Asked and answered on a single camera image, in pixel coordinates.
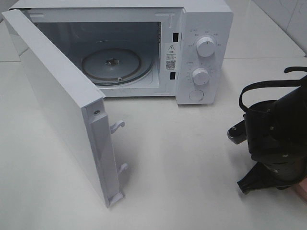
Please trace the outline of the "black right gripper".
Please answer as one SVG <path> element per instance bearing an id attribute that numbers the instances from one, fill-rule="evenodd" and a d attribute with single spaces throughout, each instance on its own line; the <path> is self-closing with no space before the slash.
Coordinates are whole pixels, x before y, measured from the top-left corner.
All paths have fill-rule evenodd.
<path id="1" fill-rule="evenodd" d="M 256 163 L 246 176 L 237 182 L 241 192 L 266 188 L 284 190 L 307 177 L 307 158 L 296 158 L 275 163 Z"/>

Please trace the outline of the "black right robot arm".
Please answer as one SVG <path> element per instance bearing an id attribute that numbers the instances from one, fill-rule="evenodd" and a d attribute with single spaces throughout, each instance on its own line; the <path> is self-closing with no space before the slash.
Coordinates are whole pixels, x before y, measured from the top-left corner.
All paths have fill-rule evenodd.
<path id="1" fill-rule="evenodd" d="M 246 86 L 254 89 L 295 87 L 279 100 L 263 101 L 246 107 L 244 128 L 254 167 L 238 181 L 242 193 L 300 183 L 307 176 L 307 79 L 261 81 Z"/>

